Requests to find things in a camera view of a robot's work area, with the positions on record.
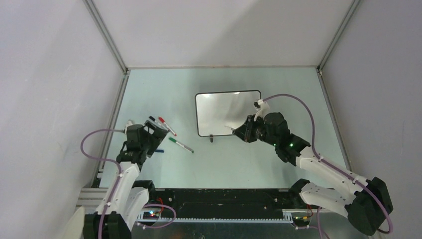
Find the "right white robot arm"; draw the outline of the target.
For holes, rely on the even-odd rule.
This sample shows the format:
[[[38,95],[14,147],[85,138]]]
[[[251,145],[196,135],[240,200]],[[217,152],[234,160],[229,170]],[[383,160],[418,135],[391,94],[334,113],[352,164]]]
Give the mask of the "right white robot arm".
[[[290,132],[281,113],[269,113],[264,118],[248,115],[232,133],[247,143],[259,140],[273,146],[283,162],[314,173],[330,184],[330,188],[324,188],[306,179],[298,180],[289,189],[289,200],[295,208],[308,204],[328,209],[347,218],[367,236],[381,232],[380,226],[391,222],[393,205],[383,180],[369,180],[324,159],[309,142]]]

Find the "small black framed whiteboard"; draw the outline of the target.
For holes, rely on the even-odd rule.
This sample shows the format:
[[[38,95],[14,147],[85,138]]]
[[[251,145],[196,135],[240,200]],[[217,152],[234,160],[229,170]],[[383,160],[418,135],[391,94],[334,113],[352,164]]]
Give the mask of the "small black framed whiteboard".
[[[255,114],[259,90],[198,93],[195,95],[197,132],[200,137],[232,135],[248,115]]]

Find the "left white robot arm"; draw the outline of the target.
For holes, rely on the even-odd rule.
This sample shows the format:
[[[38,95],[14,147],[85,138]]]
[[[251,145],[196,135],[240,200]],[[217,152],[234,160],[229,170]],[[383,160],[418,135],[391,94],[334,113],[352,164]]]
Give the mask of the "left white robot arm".
[[[128,199],[143,164],[155,153],[168,130],[149,120],[143,124],[129,120],[121,132],[126,140],[119,155],[115,160],[104,159],[113,163],[117,172],[95,212],[85,215],[82,230],[85,239],[131,238],[132,228],[143,207],[152,207],[157,202],[157,193],[146,187],[136,188],[134,199]]]

